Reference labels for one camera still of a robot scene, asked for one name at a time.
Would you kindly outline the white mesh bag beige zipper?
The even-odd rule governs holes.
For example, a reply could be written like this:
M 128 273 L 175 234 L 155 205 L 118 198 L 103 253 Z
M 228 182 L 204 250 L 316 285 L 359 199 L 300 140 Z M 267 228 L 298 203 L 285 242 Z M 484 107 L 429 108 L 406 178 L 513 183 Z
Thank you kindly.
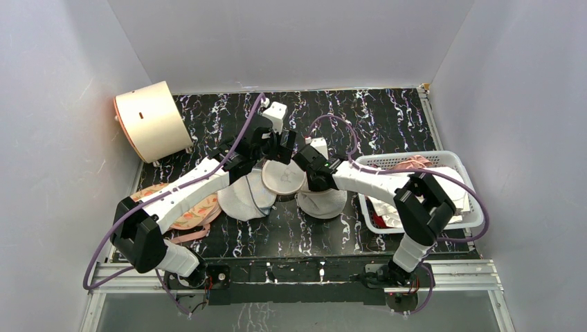
M 332 219 L 340 215 L 347 203 L 347 192 L 343 190 L 312 192 L 306 174 L 293 161 L 288 165 L 266 161 L 262 167 L 262 182 L 277 195 L 294 195 L 298 207 L 317 219 Z

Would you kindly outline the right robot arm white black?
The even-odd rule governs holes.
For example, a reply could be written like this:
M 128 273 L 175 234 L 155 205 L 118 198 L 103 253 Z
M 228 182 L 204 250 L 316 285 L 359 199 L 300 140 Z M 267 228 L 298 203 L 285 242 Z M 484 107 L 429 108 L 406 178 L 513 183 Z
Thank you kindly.
M 403 177 L 400 187 L 382 171 L 357 167 L 342 158 L 325 158 L 311 145 L 295 153 L 292 160 L 307 175 L 312 192 L 345 190 L 392 205 L 398 212 L 404 236 L 390 263 L 390 278 L 408 286 L 417 277 L 417 267 L 437 242 L 440 233 L 457 212 L 457 207 L 426 169 Z

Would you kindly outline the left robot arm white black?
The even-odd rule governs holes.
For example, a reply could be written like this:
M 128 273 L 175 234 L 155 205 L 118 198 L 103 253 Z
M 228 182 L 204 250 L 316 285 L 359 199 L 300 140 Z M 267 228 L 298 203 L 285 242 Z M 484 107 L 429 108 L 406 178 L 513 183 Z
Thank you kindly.
M 190 208 L 247 176 L 261 160 L 289 163 L 296 134 L 283 129 L 285 118 L 281 111 L 255 114 L 243 136 L 224 141 L 175 182 L 143 200 L 121 200 L 110 242 L 138 273 L 160 269 L 180 276 L 191 288 L 203 285 L 206 262 L 164 234 Z

